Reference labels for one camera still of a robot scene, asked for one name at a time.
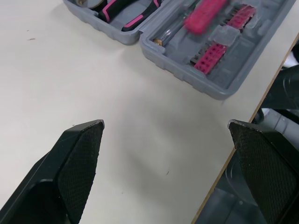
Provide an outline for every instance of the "gray plastic compartment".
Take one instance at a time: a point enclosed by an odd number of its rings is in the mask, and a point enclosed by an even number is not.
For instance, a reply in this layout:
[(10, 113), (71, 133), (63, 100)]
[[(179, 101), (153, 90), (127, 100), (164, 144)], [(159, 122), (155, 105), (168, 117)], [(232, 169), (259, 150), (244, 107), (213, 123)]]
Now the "gray plastic compartment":
[[(158, 67), (168, 70), (176, 78), (186, 81), (200, 92), (214, 99), (224, 100), (240, 88), (296, 0), (228, 0), (228, 4), (209, 25), (209, 32), (194, 35), (181, 28), (165, 47), (155, 44), (153, 39), (165, 31), (195, 0), (165, 0), (158, 10), (129, 32), (122, 32), (121, 28), (139, 15), (151, 0), (137, 0), (125, 8), (110, 24), (97, 18), (95, 16), (97, 12), (76, 6), (75, 0), (63, 1), (80, 20), (89, 23), (112, 39), (123, 44), (133, 44), (139, 39), (145, 57)], [(228, 47), (210, 74), (204, 75), (191, 66), (189, 61), (207, 42), (211, 43), (210, 33), (223, 23), (233, 6), (240, 3), (256, 6), (256, 14), (243, 32), (236, 37), (234, 43)]]
[(151, 1), (152, 0), (137, 0), (124, 10), (122, 10), (121, 13), (119, 13), (110, 23), (106, 23), (97, 17), (97, 12), (88, 8), (77, 6), (75, 3), (76, 0), (63, 0), (70, 12), (78, 17), (82, 22), (90, 24), (93, 28), (98, 31), (102, 31), (111, 39), (117, 40), (126, 45), (135, 43), (143, 32), (143, 28), (145, 27), (145, 25), (161, 10), (163, 10), (163, 8), (165, 8), (171, 0), (165, 0), (164, 2), (162, 2), (159, 9), (157, 9), (134, 30), (122, 32), (122, 27), (132, 19), (134, 19), (136, 16), (138, 16), (140, 13), (142, 13)]

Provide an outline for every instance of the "pliers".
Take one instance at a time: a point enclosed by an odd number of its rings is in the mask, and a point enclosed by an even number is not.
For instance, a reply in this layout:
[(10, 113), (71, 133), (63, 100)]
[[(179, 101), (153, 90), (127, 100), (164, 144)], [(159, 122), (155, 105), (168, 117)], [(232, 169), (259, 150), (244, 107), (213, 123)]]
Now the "pliers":
[[(99, 11), (98, 17), (109, 23), (113, 18), (117, 16), (125, 7), (130, 5), (136, 0), (111, 0), (101, 11)], [(160, 6), (163, 0), (152, 0), (149, 6), (132, 21), (128, 22), (121, 29), (124, 32), (135, 29), (140, 23), (142, 23), (146, 18), (148, 18), (154, 11), (156, 11)]]

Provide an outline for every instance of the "table surface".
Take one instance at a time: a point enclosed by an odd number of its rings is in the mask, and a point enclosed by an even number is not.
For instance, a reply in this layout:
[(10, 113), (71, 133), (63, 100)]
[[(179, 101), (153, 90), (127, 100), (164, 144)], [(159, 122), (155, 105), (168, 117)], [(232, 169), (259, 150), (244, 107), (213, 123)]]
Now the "table surface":
[(72, 125), (105, 121), (80, 224), (190, 223), (299, 31), (297, 1), (239, 91), (217, 101), (60, 0), (0, 1), (0, 207)]

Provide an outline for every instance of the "textured rubber pad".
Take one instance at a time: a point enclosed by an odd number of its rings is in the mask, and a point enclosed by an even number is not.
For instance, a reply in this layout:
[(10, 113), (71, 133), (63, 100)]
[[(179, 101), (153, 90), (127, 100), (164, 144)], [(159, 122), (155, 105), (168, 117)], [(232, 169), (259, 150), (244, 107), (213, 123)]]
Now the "textured rubber pad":
[(80, 135), (57, 179), (72, 224), (79, 223), (93, 184), (101, 133), (100, 126), (94, 125)]

